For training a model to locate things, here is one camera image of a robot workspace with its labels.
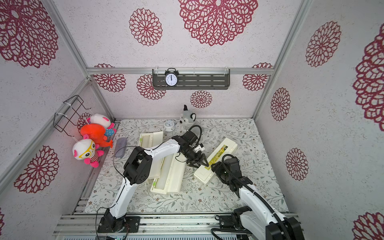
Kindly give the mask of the cream wrap dispenser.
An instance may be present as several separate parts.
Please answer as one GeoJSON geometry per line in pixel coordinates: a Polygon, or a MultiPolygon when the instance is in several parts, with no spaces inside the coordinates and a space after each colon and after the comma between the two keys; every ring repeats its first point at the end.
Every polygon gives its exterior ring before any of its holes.
{"type": "MultiPolygon", "coordinates": [[[[142,133],[139,138],[139,146],[144,149],[156,147],[163,142],[163,131],[154,133],[142,133]]],[[[150,170],[148,180],[159,178],[161,175],[161,167],[163,165],[164,158],[157,162],[153,162],[150,170]]]]}
{"type": "Polygon", "coordinates": [[[181,153],[165,157],[160,177],[154,179],[151,192],[161,195],[178,193],[181,190],[186,161],[181,153]]]}

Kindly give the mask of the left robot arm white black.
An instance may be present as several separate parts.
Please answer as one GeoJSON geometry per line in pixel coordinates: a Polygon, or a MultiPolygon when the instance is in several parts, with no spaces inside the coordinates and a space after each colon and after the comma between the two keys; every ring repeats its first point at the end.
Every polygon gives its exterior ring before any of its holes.
{"type": "Polygon", "coordinates": [[[163,158],[180,153],[186,158],[188,166],[199,168],[208,167],[204,146],[200,144],[202,128],[191,126],[182,136],[173,136],[158,146],[145,149],[136,146],[124,165],[123,181],[119,193],[110,208],[106,209],[102,220],[110,229],[122,226],[125,221],[128,205],[137,189],[149,177],[152,163],[163,158]]]}

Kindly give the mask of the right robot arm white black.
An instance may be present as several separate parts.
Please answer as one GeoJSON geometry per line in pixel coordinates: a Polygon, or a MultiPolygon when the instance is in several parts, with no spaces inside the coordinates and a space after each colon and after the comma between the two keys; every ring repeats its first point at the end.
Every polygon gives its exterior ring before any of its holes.
{"type": "Polygon", "coordinates": [[[253,182],[242,175],[237,157],[226,154],[221,162],[212,164],[212,171],[222,183],[228,185],[246,205],[233,210],[231,215],[216,215],[219,228],[212,228],[211,234],[220,240],[216,232],[237,235],[251,235],[257,240],[303,240],[304,232],[300,222],[288,218],[273,208],[257,191],[253,182]]]}

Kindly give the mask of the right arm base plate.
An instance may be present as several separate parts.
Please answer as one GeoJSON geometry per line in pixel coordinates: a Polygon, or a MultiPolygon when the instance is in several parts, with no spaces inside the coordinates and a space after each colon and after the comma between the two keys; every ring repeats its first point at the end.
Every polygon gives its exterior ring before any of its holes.
{"type": "Polygon", "coordinates": [[[220,229],[248,231],[241,223],[241,215],[252,212],[250,207],[244,206],[233,210],[230,215],[215,215],[215,220],[219,221],[220,229]]]}

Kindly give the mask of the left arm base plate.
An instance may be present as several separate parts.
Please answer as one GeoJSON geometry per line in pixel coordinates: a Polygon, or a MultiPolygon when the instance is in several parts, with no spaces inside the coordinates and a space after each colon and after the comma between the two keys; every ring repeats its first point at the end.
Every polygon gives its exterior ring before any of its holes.
{"type": "Polygon", "coordinates": [[[110,214],[105,214],[98,225],[97,233],[137,233],[140,222],[140,217],[125,216],[116,219],[110,214]]]}

